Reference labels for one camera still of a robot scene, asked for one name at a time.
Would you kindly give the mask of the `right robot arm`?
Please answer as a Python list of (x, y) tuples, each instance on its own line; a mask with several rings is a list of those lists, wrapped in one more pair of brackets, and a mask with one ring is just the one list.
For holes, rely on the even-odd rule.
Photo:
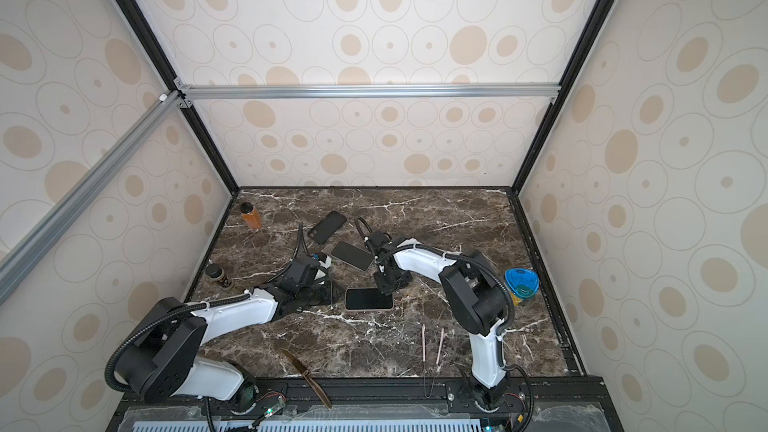
[(514, 302), (487, 258), (477, 250), (448, 252), (417, 239), (394, 238), (373, 230), (362, 217), (354, 225), (373, 257), (373, 277), (380, 292), (393, 294), (408, 285), (414, 274), (440, 283), (454, 319), (470, 337), (472, 368), (465, 383), (478, 408), (501, 407), (512, 395), (510, 373), (520, 374), (526, 391), (518, 396), (521, 412), (510, 421), (509, 429), (526, 430), (535, 405), (530, 376), (504, 357), (503, 336), (515, 319)]

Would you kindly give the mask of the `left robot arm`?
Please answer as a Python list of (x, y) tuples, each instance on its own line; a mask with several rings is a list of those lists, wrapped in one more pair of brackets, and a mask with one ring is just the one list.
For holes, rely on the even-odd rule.
[(286, 267), (257, 287), (208, 302), (158, 301), (107, 360), (106, 385), (133, 392), (146, 404), (195, 396), (245, 411), (259, 392), (254, 378), (233, 362), (200, 356), (201, 347), (240, 329), (334, 303), (338, 287), (329, 276), (331, 265), (331, 257), (310, 252), (299, 233)]

